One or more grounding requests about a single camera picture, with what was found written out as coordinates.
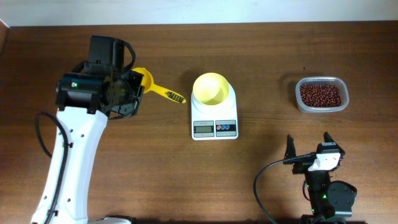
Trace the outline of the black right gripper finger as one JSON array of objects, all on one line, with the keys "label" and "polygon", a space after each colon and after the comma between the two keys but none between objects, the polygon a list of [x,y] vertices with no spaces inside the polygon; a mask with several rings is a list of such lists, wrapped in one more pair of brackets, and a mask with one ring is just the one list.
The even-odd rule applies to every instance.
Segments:
[{"label": "black right gripper finger", "polygon": [[323,138],[325,143],[335,142],[328,132],[324,132]]},{"label": "black right gripper finger", "polygon": [[296,150],[295,150],[295,145],[294,145],[294,139],[290,134],[288,134],[287,135],[287,147],[285,150],[284,159],[293,159],[296,157],[297,157],[297,155],[296,155]]}]

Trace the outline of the yellow plastic scoop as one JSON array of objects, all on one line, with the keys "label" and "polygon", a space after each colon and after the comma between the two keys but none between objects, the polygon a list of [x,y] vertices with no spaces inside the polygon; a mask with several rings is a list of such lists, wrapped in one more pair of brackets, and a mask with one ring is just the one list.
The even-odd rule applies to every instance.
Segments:
[{"label": "yellow plastic scoop", "polygon": [[144,93],[148,93],[150,91],[153,91],[155,93],[157,93],[160,96],[163,96],[164,98],[173,101],[175,103],[180,103],[180,104],[184,104],[186,103],[186,98],[184,96],[182,96],[181,94],[169,90],[165,87],[156,85],[154,83],[154,77],[153,75],[146,69],[146,68],[142,68],[142,67],[137,67],[137,68],[133,68],[132,71],[140,73],[144,76],[143,80],[142,80],[142,86],[144,87]]}]

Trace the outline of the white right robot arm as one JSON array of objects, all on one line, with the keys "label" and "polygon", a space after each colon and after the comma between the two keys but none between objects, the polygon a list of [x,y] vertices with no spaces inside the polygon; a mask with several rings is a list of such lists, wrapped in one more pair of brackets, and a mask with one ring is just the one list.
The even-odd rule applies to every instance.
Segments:
[{"label": "white right robot arm", "polygon": [[287,136],[287,148],[283,164],[292,164],[293,174],[303,174],[304,190],[312,208],[311,215],[302,215],[300,223],[346,223],[353,215],[352,206],[357,188],[340,180],[332,181],[330,173],[337,170],[345,151],[331,138],[323,134],[324,141],[315,152],[296,155],[294,139]]}]

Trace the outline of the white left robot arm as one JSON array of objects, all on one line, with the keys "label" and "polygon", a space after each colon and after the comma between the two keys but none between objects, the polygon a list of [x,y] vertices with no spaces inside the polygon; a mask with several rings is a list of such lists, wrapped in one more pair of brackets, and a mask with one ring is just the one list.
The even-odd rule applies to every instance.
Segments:
[{"label": "white left robot arm", "polygon": [[88,189],[102,133],[108,121],[134,116],[144,94],[143,74],[132,71],[132,62],[124,64],[126,50],[135,56],[121,39],[92,36],[88,60],[57,83],[56,115],[36,116],[41,145],[41,117],[55,123],[57,136],[47,153],[50,168],[32,223],[88,223]]}]

